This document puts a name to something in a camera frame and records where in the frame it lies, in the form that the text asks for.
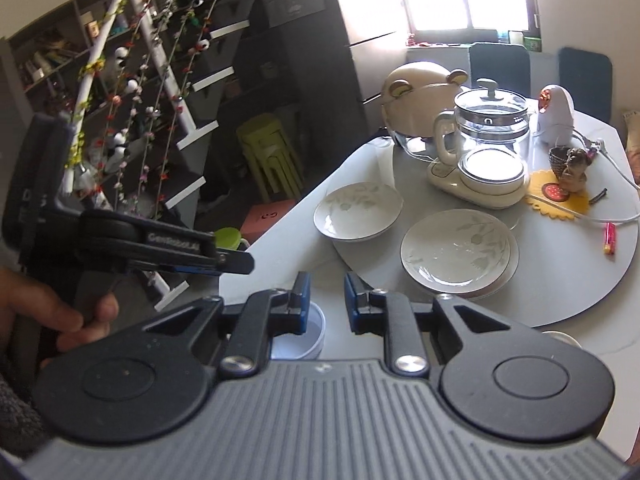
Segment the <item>white plate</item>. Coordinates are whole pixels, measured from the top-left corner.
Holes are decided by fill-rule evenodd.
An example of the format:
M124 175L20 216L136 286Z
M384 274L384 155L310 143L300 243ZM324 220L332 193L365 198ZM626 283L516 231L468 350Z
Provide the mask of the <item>white plate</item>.
M314 224L334 240L363 241L389 229L401 211L402 197L394 188L359 182L325 196L314 212Z
M509 229L471 209L427 216L404 235L402 265L418 283L437 292L468 294L488 287L507 267Z
M513 236L511 232L509 232L509 249L509 263L507 264L507 268L504 269L504 272L500 275L500 278L495 280L487 288L482 288L469 294L461 294L463 298L467 300L481 300L482 298L486 298L487 296L498 292L508 283L511 278L513 278L513 275L518 269L518 262L520 261L520 250L518 248L516 237Z

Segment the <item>cardboard box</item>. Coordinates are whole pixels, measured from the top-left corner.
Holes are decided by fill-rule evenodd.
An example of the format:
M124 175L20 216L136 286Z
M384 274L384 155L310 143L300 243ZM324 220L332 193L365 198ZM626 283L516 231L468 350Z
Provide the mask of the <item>cardboard box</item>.
M296 205L295 200L254 205L240 228L242 238L253 244Z

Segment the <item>human hand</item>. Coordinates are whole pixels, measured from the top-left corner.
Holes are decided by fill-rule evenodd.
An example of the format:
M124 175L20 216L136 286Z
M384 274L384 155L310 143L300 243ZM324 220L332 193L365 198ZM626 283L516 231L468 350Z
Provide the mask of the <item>human hand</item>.
M94 319L83 326L82 315L50 286L0 267L0 351L9 343L17 314L60 332L56 345L60 352L68 352L109 334L111 321L118 316L118 301L111 293L103 296L95 306Z

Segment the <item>electric kettle base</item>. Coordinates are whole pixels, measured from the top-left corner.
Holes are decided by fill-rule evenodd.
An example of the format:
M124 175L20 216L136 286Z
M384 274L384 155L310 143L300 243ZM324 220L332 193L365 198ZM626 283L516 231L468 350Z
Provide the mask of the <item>electric kettle base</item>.
M527 174L522 185L510 193L495 195L479 193L467 186L462 181L460 174L461 172L457 166L447 166L439 160L432 162L427 172L429 181L435 187L488 209L506 209L511 207L522 200L527 194L527 189L529 189L529 175Z

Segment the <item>metal screw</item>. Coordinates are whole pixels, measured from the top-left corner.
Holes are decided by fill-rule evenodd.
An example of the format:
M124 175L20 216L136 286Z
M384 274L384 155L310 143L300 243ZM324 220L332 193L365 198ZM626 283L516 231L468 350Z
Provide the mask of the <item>metal screw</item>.
M324 374L329 370L331 370L332 368L333 367L329 363L321 363L318 366L316 366L316 371L320 372L321 374Z
M402 355L396 359L396 368L403 372L421 372L427 367L427 360L417 355Z
M220 366L227 372L248 372L254 367L254 362L243 355L229 355L220 361Z

